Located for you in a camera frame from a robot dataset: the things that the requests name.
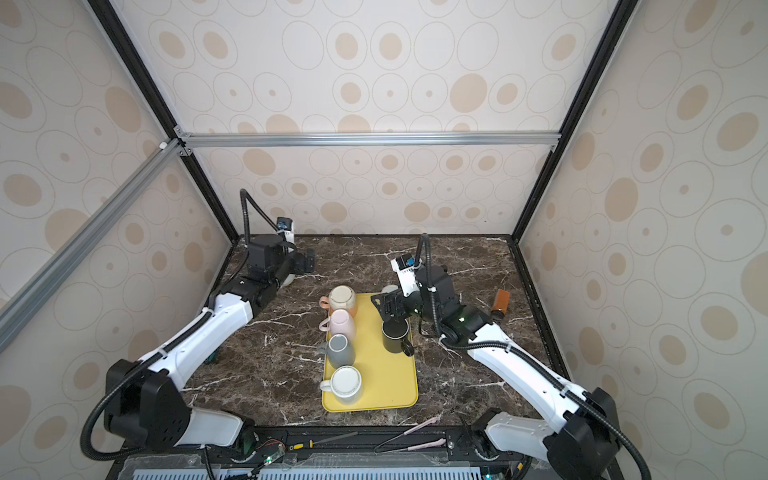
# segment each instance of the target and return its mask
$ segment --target mug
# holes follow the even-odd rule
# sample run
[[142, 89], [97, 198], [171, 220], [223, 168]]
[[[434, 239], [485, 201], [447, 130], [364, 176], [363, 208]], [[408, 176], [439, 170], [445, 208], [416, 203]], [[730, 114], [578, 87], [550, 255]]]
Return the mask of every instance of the mug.
[[355, 339], [356, 328], [355, 320], [346, 310], [337, 310], [331, 313], [331, 316], [320, 322], [317, 326], [321, 332], [331, 332], [331, 335], [341, 333], [346, 336], [350, 342]]
[[352, 287], [339, 285], [328, 296], [320, 297], [320, 306], [333, 313], [334, 310], [346, 310], [351, 316], [357, 315], [357, 294]]
[[343, 366], [331, 375], [331, 380], [320, 382], [320, 389], [331, 392], [339, 403], [352, 405], [362, 396], [362, 376], [355, 367]]
[[387, 320], [384, 322], [382, 324], [384, 348], [391, 353], [403, 352], [406, 356], [413, 356], [413, 345], [408, 340], [410, 330], [411, 326], [408, 320]]
[[330, 340], [317, 347], [317, 352], [328, 357], [333, 368], [338, 369], [355, 362], [355, 349], [342, 334], [334, 335]]

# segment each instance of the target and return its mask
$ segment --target black mug handle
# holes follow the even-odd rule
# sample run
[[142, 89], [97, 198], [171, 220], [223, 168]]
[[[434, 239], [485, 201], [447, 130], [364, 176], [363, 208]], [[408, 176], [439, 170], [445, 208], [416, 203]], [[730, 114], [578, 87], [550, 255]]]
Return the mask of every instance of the black mug handle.
[[406, 356], [413, 356], [415, 350], [413, 349], [411, 341], [408, 340], [408, 337], [400, 341], [400, 346], [402, 347], [402, 352], [405, 353]]

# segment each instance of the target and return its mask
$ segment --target brown marble surface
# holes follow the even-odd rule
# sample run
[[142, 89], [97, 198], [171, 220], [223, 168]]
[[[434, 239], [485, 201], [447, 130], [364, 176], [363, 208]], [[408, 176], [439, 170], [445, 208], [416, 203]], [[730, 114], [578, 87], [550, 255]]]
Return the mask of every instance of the brown marble surface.
[[[488, 310], [498, 288], [511, 292], [502, 329], [547, 363], [507, 243], [499, 238], [433, 237], [432, 258], [446, 265], [462, 302]], [[317, 326], [325, 310], [318, 299], [346, 284], [358, 293], [379, 292], [397, 283], [389, 259], [413, 253], [418, 237], [299, 237], [300, 249], [314, 248], [314, 274], [297, 277], [250, 324], [234, 333], [211, 365], [201, 366], [186, 388], [191, 406], [224, 409], [253, 418], [257, 425], [408, 425], [442, 414], [473, 422], [489, 407], [512, 415], [538, 417], [523, 398], [490, 369], [465, 353], [450, 353], [421, 337], [411, 318], [419, 401], [404, 409], [329, 413], [320, 401], [323, 358], [315, 353], [325, 339]], [[232, 270], [242, 259], [236, 251]]]

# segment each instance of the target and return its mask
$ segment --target white mug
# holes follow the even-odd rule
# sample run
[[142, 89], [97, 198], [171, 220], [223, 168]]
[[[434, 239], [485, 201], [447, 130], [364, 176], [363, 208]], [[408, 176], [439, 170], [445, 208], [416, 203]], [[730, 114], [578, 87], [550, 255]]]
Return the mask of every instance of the white mug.
[[357, 294], [351, 286], [339, 285], [328, 296], [320, 297], [320, 306], [333, 313], [334, 310], [346, 310], [351, 316], [357, 314]]
[[362, 396], [362, 376], [355, 367], [343, 366], [331, 375], [331, 380], [320, 382], [320, 389], [331, 392], [339, 403], [352, 405]]
[[336, 310], [331, 313], [331, 316], [320, 322], [317, 326], [321, 332], [327, 332], [330, 330], [331, 336], [342, 334], [352, 342], [355, 339], [357, 329], [355, 328], [355, 320], [346, 310]]

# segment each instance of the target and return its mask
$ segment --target wallpaper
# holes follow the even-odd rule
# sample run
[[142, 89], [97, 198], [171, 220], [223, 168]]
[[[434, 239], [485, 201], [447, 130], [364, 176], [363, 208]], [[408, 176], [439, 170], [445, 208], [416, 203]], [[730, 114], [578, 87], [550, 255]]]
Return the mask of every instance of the wallpaper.
[[[243, 231], [240, 189], [298, 233], [508, 234], [548, 145], [200, 148], [219, 198]], [[270, 231], [250, 211], [251, 232]]]
[[766, 46], [766, 2], [646, 2], [522, 242], [656, 480], [768, 471]]
[[2, 308], [164, 135], [78, 2], [3, 1], [0, 51]]
[[[102, 480], [80, 452], [104, 375], [198, 313], [230, 243], [180, 161], [161, 171], [64, 285], [0, 353], [0, 478]], [[112, 452], [122, 439], [93, 434]]]
[[558, 130], [615, 0], [113, 0], [197, 133]]

